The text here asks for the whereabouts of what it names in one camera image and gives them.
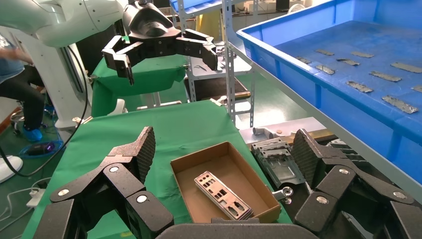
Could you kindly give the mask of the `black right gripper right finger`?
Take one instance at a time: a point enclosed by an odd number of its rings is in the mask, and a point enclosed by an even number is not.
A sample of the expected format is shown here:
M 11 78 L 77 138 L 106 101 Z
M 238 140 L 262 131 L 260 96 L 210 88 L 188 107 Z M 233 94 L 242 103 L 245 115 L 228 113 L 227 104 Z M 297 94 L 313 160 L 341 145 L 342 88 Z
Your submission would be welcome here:
M 334 222 L 349 214 L 376 239 L 421 238 L 421 207 L 401 188 L 361 170 L 304 129 L 296 132 L 291 154 L 311 189 L 294 224 L 319 238 L 338 238 Z

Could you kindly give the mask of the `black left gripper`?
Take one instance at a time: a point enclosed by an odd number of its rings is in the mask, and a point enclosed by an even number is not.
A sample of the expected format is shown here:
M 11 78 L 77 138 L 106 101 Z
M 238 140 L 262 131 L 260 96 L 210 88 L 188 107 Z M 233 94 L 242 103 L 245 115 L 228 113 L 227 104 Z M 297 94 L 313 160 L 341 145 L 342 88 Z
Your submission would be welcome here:
M 201 58 L 211 70 L 218 67 L 214 38 L 186 29 L 183 33 L 174 27 L 154 4 L 130 0 L 123 10 L 122 22 L 129 41 L 114 36 L 102 50 L 108 68 L 120 78 L 134 85 L 132 67 L 140 60 L 180 54 Z

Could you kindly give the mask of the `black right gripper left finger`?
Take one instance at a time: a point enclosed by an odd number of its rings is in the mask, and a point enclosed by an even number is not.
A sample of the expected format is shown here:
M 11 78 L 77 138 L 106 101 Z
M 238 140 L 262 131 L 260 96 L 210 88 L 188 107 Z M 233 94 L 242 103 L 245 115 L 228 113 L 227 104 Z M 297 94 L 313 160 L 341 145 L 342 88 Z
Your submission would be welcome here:
M 173 215 L 146 189 L 155 154 L 153 127 L 114 147 L 98 167 L 50 195 L 36 239 L 85 239 L 99 220 L 115 211 L 138 239 L 154 239 L 174 224 Z

